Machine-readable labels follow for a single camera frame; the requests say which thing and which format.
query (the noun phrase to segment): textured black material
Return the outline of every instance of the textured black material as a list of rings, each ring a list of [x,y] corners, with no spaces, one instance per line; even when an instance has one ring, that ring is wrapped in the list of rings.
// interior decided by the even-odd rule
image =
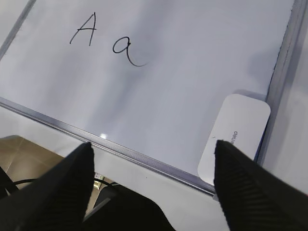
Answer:
[[[307,231],[308,198],[226,141],[215,150],[216,193],[231,231]]]
[[[83,231],[174,231],[160,207],[121,185],[102,189],[99,200],[111,200],[87,219]]]
[[[0,231],[78,231],[94,179],[90,143],[30,185],[0,200]]]
[[[5,173],[5,171],[0,167],[0,200],[6,197],[8,194],[6,191],[8,191],[10,194],[12,194],[15,191],[18,191],[18,188],[16,185],[13,184],[13,181],[9,178],[9,176]]]

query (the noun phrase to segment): whiteboard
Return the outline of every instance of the whiteboard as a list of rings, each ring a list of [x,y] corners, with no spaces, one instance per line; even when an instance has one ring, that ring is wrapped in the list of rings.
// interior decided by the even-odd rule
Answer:
[[[197,176],[225,97],[265,100],[293,3],[40,0],[0,96]]]
[[[0,46],[14,26],[28,0],[0,0]]]

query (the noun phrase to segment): whiteboard frame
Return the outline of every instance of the whiteboard frame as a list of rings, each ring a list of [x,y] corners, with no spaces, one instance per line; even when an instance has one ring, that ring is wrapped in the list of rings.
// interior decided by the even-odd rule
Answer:
[[[26,19],[31,8],[35,4],[36,0],[29,0],[25,9],[17,19],[14,27],[8,34],[6,40],[0,47],[0,61],[7,49],[9,48],[11,42],[18,33],[22,23]],[[256,154],[255,160],[258,163],[262,163],[262,159],[267,150],[270,135],[273,129],[273,125],[276,119],[277,111],[279,108],[283,87],[286,79],[286,74],[288,66],[291,60],[291,56],[296,44],[297,36],[300,31],[301,22],[305,13],[307,0],[295,0],[292,13],[287,25],[287,30],[285,32],[282,46],[278,55],[277,63],[273,71],[272,79],[269,85],[269,91],[267,94],[266,102],[271,107],[271,116],[265,131],[264,138],[260,145],[259,152]],[[183,183],[189,187],[199,190],[203,193],[213,196],[215,194],[214,186],[202,181],[199,177],[194,176],[190,173],[184,172],[178,168],[172,167],[158,160],[150,158],[134,150],[123,147],[119,144],[113,143],[109,140],[102,139],[96,135],[90,134],[86,131],[78,129],[72,125],[63,123],[59,120],[51,118],[47,115],[38,113],[34,110],[26,108],[17,103],[11,102],[5,98],[0,97],[0,106],[23,115],[27,118],[35,120],[42,123],[48,127],[54,128],[60,132],[70,135],[83,142],[91,142],[92,145],[103,149],[107,152],[120,156],[128,161],[131,161],[137,165],[145,167],[151,171],[159,173],[165,177],[171,178],[177,182]]]

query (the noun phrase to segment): black marker writing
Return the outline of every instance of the black marker writing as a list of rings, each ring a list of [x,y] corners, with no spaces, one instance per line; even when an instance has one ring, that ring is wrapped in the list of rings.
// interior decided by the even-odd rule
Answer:
[[[94,16],[93,28],[83,28],[83,27],[85,26],[85,24],[87,24],[87,22],[90,21],[90,19],[91,19],[93,16]],[[90,38],[90,42],[89,42],[89,46],[91,46],[91,42],[92,42],[92,38],[93,38],[93,33],[94,33],[94,31],[96,30],[96,29],[95,29],[95,24],[96,24],[96,14],[95,14],[95,12],[94,12],[94,14],[92,14],[91,17],[88,18],[88,20],[81,26],[81,28],[79,28],[79,29],[77,30],[77,32],[73,35],[72,39],[69,41],[69,44],[72,43],[73,39],[75,38],[75,36],[78,34],[78,32],[79,32],[80,30],[92,30],[91,38]]]
[[[127,46],[126,46],[124,49],[120,50],[120,51],[115,51],[115,46],[116,46],[116,44],[117,44],[119,41],[121,41],[122,39],[127,39]],[[131,45],[131,43],[130,43],[129,37],[127,37],[127,36],[122,37],[122,38],[118,39],[118,40],[114,43],[114,46],[112,47],[112,51],[113,51],[114,53],[116,53],[116,54],[119,54],[119,53],[121,53],[121,52],[123,52],[123,51],[126,50],[127,59],[128,59],[128,61],[129,61],[133,66],[141,67],[141,66],[146,65],[146,64],[143,64],[143,65],[136,65],[136,64],[134,64],[134,63],[132,62],[132,60],[130,59],[129,54],[128,54],[128,48],[129,48],[130,45]]]

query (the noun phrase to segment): white surface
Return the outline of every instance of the white surface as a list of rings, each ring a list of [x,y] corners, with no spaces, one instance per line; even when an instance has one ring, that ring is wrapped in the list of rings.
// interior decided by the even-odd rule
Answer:
[[[0,0],[0,46],[8,36],[28,0]]]
[[[233,143],[248,157],[254,159],[269,115],[270,108],[264,101],[239,94],[226,97],[198,166],[200,178],[214,185],[214,152],[217,140]]]
[[[308,14],[292,56],[263,167],[308,194]]]
[[[293,2],[39,0],[0,63],[0,96],[197,175],[224,98],[265,98]],[[92,45],[89,30],[70,45],[94,11]],[[123,36],[146,66],[112,52]]]
[[[20,135],[66,156],[80,141],[0,107],[0,137]],[[227,231],[220,205],[211,197],[94,148],[95,171],[156,202],[178,231]]]

